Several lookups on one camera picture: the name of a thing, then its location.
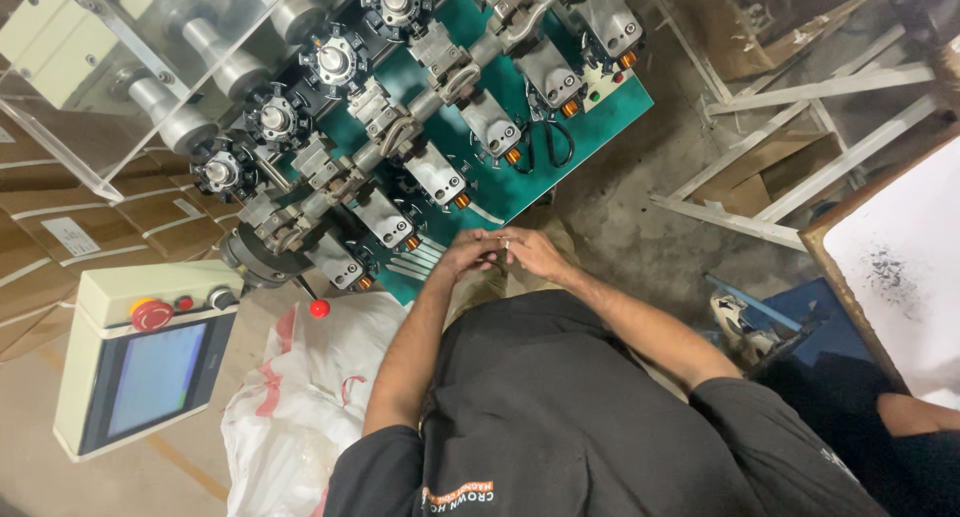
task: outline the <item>black cable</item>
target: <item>black cable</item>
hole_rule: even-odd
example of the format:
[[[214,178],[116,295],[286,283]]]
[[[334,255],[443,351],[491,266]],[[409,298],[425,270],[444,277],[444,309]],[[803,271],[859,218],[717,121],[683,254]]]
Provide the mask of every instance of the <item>black cable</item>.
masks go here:
[[[524,176],[534,171],[534,140],[530,134],[530,131],[533,130],[533,124],[533,121],[528,121],[523,125],[520,130],[520,142],[517,143],[518,146],[523,143],[527,144],[527,158],[530,160],[530,167],[521,168],[521,162],[519,160],[512,165],[514,170],[517,170]]]
[[[546,129],[546,149],[547,154],[550,156],[550,164],[553,164],[554,168],[562,168],[570,164],[570,161],[573,160],[573,136],[570,135],[570,131],[566,127],[557,123],[556,121],[544,121],[543,127]],[[569,150],[566,152],[566,158],[563,159],[563,162],[557,162],[557,154],[553,146],[553,132],[551,127],[557,128],[559,133],[566,138],[566,142],[570,145]]]

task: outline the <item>green machine base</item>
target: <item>green machine base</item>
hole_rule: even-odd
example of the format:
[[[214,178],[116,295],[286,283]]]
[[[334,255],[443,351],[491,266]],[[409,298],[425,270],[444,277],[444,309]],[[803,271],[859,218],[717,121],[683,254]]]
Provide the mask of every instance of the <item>green machine base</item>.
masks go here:
[[[471,0],[449,0],[436,13],[438,21],[443,22],[454,44],[468,48],[483,34],[490,12],[479,12]],[[563,26],[548,13],[543,21],[546,34],[553,40],[571,65],[582,62],[578,54],[577,42]],[[375,71],[377,80],[390,92],[390,101],[394,104],[407,103],[426,87],[426,71],[417,65],[413,57],[405,51],[396,51],[390,55]],[[530,110],[524,95],[522,75],[514,68],[507,57],[498,57],[488,65],[478,84],[486,88],[496,98],[500,106],[512,118],[518,118],[517,125],[530,119]],[[547,192],[567,174],[572,172],[601,146],[626,128],[650,107],[653,101],[635,77],[625,78],[617,91],[606,97],[588,114],[578,113],[563,121],[574,140],[574,155],[570,164],[563,168],[553,167],[547,159],[545,136],[542,126],[533,129],[534,171],[522,175],[501,161],[503,167],[495,169],[489,157],[483,161],[477,155],[483,155],[478,144],[472,144],[470,129],[460,118],[455,107],[444,107],[424,124],[424,135],[436,144],[437,148],[448,156],[450,163],[461,170],[468,183],[472,185],[466,193],[472,204],[463,210],[452,206],[449,213],[427,202],[424,193],[411,195],[404,192],[402,198],[414,198],[413,204],[422,213],[420,222],[425,225],[419,229],[418,236],[447,246],[457,232],[464,228],[497,229],[509,223],[528,205]],[[320,120],[319,129],[333,139],[338,148],[335,156],[352,155],[367,141],[363,125],[347,114],[346,106],[337,106],[328,116]],[[558,159],[568,153],[566,140],[558,131],[554,131],[554,143]],[[524,155],[520,161],[526,166],[528,156],[525,148],[520,147]],[[383,162],[374,171],[380,184],[388,193],[401,188],[402,171]],[[387,264],[397,265],[392,259],[399,258],[396,253],[384,249],[376,240],[369,237],[366,246],[374,253],[379,264],[376,278],[402,304],[414,300],[423,281],[390,271]],[[424,273],[432,267],[429,263],[431,249],[421,246]]]

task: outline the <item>label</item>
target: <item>label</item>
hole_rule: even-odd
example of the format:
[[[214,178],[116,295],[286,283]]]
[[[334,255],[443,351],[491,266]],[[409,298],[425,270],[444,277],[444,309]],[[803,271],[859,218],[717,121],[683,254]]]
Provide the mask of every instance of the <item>label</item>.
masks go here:
[[[0,127],[0,144],[12,144],[17,142],[9,132]]]
[[[178,198],[178,199],[174,200],[174,204],[176,204],[177,207],[179,207],[180,209],[182,209],[183,212],[186,213],[187,216],[189,216],[189,217],[199,217],[199,216],[202,215],[202,214],[197,210],[196,207],[194,207],[192,204],[190,204],[189,202],[187,202],[187,201],[184,200],[183,198]]]
[[[74,256],[96,253],[100,250],[100,246],[70,217],[51,219],[41,224],[43,228],[50,230],[50,233],[54,234],[54,237]]]

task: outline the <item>white plastic bag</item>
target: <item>white plastic bag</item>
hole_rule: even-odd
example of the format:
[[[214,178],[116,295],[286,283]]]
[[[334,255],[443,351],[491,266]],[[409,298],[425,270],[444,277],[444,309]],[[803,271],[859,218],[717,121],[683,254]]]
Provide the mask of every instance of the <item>white plastic bag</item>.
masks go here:
[[[382,292],[329,303],[325,318],[306,303],[280,317],[264,364],[226,406],[230,517],[321,515],[333,464],[360,439],[380,361],[406,311]]]

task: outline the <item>metal frame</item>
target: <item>metal frame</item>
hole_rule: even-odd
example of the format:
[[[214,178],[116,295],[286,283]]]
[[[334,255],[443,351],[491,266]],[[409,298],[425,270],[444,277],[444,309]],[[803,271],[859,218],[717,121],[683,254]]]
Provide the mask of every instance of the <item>metal frame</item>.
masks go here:
[[[710,60],[698,54],[690,46],[686,37],[673,19],[671,11],[673,5],[670,0],[654,0],[656,7],[662,14],[663,23],[670,26],[676,35],[679,44],[686,51],[697,72],[700,73],[707,90],[713,95],[715,104],[704,107],[704,115],[709,119],[714,114],[736,113],[740,110],[755,109],[765,106],[792,106],[781,111],[768,121],[763,127],[747,135],[743,140],[733,144],[713,164],[690,179],[684,186],[677,189],[668,197],[654,195],[650,200],[659,207],[675,211],[681,215],[700,219],[724,228],[730,228],[741,233],[752,235],[760,239],[784,245],[798,251],[807,249],[800,241],[798,230],[777,224],[777,221],[788,215],[794,209],[802,206],[818,192],[827,188],[837,179],[847,175],[850,186],[856,190],[865,184],[862,178],[860,163],[878,150],[889,144],[895,138],[917,125],[923,118],[937,109],[936,100],[927,95],[916,103],[908,106],[903,112],[880,126],[863,140],[849,147],[846,141],[837,132],[834,119],[828,114],[822,97],[845,95],[862,91],[872,91],[885,87],[894,87],[913,83],[922,83],[934,80],[933,71],[923,63],[910,63],[894,68],[880,68],[874,59],[893,46],[906,31],[897,24],[893,29],[884,33],[875,40],[864,52],[832,73],[827,81],[810,83],[797,87],[790,87],[778,91],[763,93],[762,91],[776,81],[783,73],[789,70],[803,56],[798,54],[786,61],[773,72],[757,79],[752,85],[733,95],[726,83],[714,71]],[[770,134],[783,127],[790,120],[797,117],[804,110],[809,110],[811,119],[820,130],[837,135],[840,149],[843,152],[833,162],[795,186],[790,192],[767,206],[757,216],[743,217],[726,213],[719,204],[706,206],[687,201],[687,197],[701,185],[716,176],[738,158],[746,155],[752,148],[759,145]]]

